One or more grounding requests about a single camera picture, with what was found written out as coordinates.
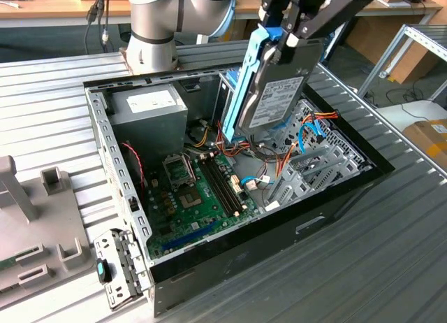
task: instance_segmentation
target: white connector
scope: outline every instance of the white connector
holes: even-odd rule
[[[103,45],[107,45],[107,41],[109,41],[109,33],[106,29],[103,30],[101,40],[103,41]]]
[[[249,191],[258,189],[255,180],[250,180],[249,182],[245,183],[245,187],[247,187]]]

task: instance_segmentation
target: black cable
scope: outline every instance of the black cable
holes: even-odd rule
[[[101,45],[101,48],[103,49],[103,52],[107,52],[107,46],[103,45],[103,32],[101,31],[101,18],[98,18],[98,37],[99,37],[99,44]]]
[[[412,89],[392,89],[392,90],[388,90],[385,94],[387,100],[392,104],[392,105],[396,105],[393,101],[391,101],[390,97],[388,96],[391,92],[396,92],[396,91],[405,91],[405,93],[402,95],[402,98],[407,102],[407,103],[411,103],[413,101],[423,101],[424,100],[424,93],[421,89],[417,89],[416,88],[416,83],[417,81],[415,81],[413,83],[413,87]],[[418,96],[416,90],[418,90],[420,92],[420,97]],[[426,117],[421,117],[419,115],[414,115],[412,113],[410,113],[409,111],[405,110],[404,108],[404,104],[400,103],[400,108],[407,114],[409,114],[410,116],[417,118],[417,119],[424,119],[429,121]]]
[[[105,0],[105,30],[108,30],[109,26],[109,2],[110,0]]]
[[[87,47],[87,36],[89,35],[90,26],[91,26],[91,24],[87,24],[87,28],[85,29],[85,34],[84,34],[84,49],[85,49],[86,55],[90,55],[89,48]]]
[[[110,42],[110,45],[112,46],[112,52],[115,51],[115,46],[113,45],[112,39],[109,37],[108,42]]]

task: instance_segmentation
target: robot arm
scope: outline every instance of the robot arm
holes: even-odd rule
[[[228,141],[285,122],[318,63],[327,36],[372,0],[262,0],[232,101],[223,118]],[[284,11],[291,3],[288,17]]]
[[[174,33],[225,34],[235,0],[129,0],[132,37],[126,60],[134,74],[177,66]]]

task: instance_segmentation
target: metal slotted table surface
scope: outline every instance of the metal slotted table surface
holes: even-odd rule
[[[119,54],[0,64],[1,155],[19,180],[68,171],[90,242],[119,218],[82,81],[127,74]],[[396,168],[340,221],[157,319],[145,299],[110,312],[91,271],[0,322],[445,322],[445,176],[324,67],[309,84]]]

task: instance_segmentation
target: wooden workbench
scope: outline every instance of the wooden workbench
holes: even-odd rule
[[[86,24],[85,15],[93,1],[33,0],[17,2],[20,9],[0,5],[0,27],[42,27]],[[261,0],[236,0],[236,19],[256,19]],[[409,8],[388,8],[373,1],[358,16],[406,15],[421,11],[439,10],[433,1]],[[127,1],[110,2],[110,23],[130,22],[130,5]]]

